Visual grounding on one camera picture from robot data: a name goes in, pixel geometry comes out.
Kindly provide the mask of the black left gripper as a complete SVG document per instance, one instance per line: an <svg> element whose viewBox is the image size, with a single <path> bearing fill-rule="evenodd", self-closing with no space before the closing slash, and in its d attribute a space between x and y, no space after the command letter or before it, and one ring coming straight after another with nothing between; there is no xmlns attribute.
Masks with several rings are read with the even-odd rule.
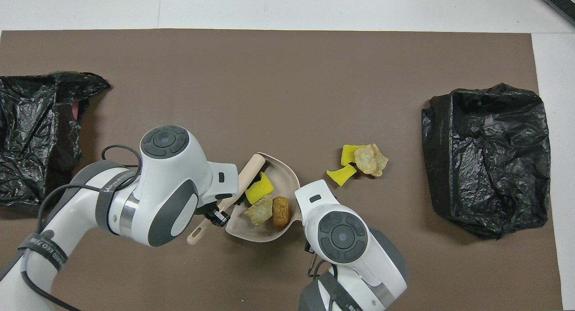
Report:
<svg viewBox="0 0 575 311"><path fill-rule="evenodd" d="M230 215L225 212L224 208L218 208L217 203L227 198L232 198L232 194L226 193L216 195L213 202L197 207L196 214L204 215L206 218L212 218L212 224L217 227L225 227L230 220Z"/></svg>

